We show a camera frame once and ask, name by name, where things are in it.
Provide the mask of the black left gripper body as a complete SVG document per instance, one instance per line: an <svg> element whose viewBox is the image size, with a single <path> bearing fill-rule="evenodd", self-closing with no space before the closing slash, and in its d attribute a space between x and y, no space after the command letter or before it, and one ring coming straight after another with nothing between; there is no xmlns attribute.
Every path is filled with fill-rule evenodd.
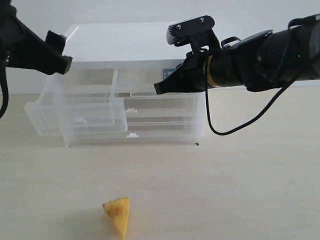
<svg viewBox="0 0 320 240"><path fill-rule="evenodd" d="M4 69L13 54L13 63L10 68L32 70L27 60L22 58L23 50L14 53L15 48L27 41L27 27L18 19L17 9L12 5L11 0L0 1L0 68Z"/></svg>

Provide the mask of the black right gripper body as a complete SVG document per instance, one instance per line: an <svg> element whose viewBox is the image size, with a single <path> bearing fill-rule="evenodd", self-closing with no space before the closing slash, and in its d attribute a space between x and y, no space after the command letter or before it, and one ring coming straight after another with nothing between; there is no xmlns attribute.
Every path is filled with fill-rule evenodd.
<svg viewBox="0 0 320 240"><path fill-rule="evenodd" d="M243 85L231 54L222 49L202 48L198 53L190 51L186 54L183 64L188 68L199 68L203 65L204 91Z"/></svg>

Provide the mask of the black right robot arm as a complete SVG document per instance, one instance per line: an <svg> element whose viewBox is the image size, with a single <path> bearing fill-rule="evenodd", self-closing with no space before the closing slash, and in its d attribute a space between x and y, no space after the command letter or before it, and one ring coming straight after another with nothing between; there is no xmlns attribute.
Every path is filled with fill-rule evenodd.
<svg viewBox="0 0 320 240"><path fill-rule="evenodd" d="M168 27L167 42L191 51L173 73L154 85L157 94L200 93L244 86L250 92L282 88L292 78L320 77L320 17L296 18L286 30L264 30L219 41L215 21L203 15Z"/></svg>

